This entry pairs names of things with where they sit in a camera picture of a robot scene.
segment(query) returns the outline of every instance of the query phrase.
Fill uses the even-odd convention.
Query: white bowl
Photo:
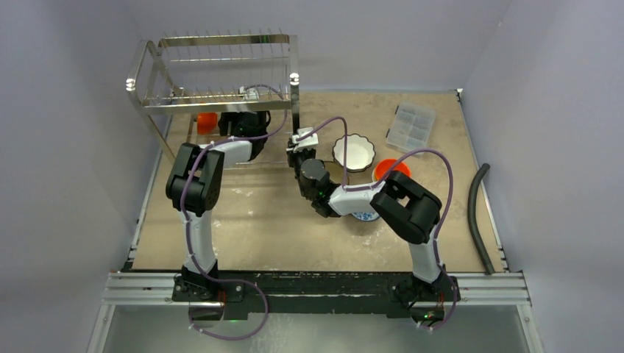
[[[344,136],[336,140],[332,148],[333,159],[342,165],[344,157]],[[347,171],[360,173],[372,165],[375,159],[375,145],[368,138],[358,134],[347,136]]]

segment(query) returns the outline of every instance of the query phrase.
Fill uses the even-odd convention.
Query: black tube
[[[475,174],[475,178],[472,180],[470,184],[470,191],[468,192],[468,228],[470,228],[470,235],[472,236],[472,241],[475,243],[475,247],[477,248],[477,253],[479,254],[479,258],[481,258],[481,263],[483,267],[486,269],[486,274],[494,273],[494,266],[492,265],[492,261],[489,259],[489,255],[486,250],[486,246],[483,244],[483,238],[481,238],[481,233],[479,233],[479,227],[477,227],[477,192],[479,191],[479,184],[484,176],[486,176],[487,171],[489,170],[489,164],[484,163],[481,168]]]

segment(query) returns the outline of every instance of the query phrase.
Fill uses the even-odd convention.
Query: table top
[[[347,119],[349,133],[368,137],[377,155],[373,167],[403,153],[386,145],[386,131],[394,109],[409,101],[436,111],[428,147],[441,151],[453,167],[454,194],[439,247],[447,270],[483,272],[467,225],[467,199],[476,173],[461,107],[453,93],[302,93],[301,127],[318,126],[336,115]],[[272,112],[272,124],[282,112]],[[197,136],[189,115],[176,115],[167,141],[177,152],[181,143],[207,143]],[[287,124],[284,132],[290,132]],[[319,131],[317,158],[332,160],[331,148],[343,135],[339,122]],[[286,160],[288,134],[276,135],[254,162]],[[436,194],[443,203],[448,192],[444,163],[433,154],[409,157],[412,178]],[[186,253],[182,224],[165,185],[171,163],[162,159],[146,209],[134,269],[180,269]],[[372,168],[350,174],[350,183],[371,181]],[[477,222],[496,271],[503,265],[498,256],[494,230],[481,191]],[[299,194],[290,168],[245,168],[225,171],[221,195],[213,211],[213,245],[220,269],[284,271],[410,271],[407,243],[383,220],[363,222],[347,215],[323,218]]]

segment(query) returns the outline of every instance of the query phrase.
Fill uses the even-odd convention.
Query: gray floor
[[[220,322],[240,335],[261,319]],[[458,307],[433,334],[383,315],[271,314],[256,336],[225,342],[188,330],[186,307],[117,307],[105,352],[528,352],[516,307]]]

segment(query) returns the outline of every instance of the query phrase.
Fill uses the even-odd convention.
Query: wall
[[[513,1],[463,105],[548,352],[621,352],[624,3]]]
[[[118,1],[0,4],[0,351],[84,352],[156,145],[124,89]]]
[[[511,0],[132,0],[141,36],[299,35],[303,90],[463,87]]]

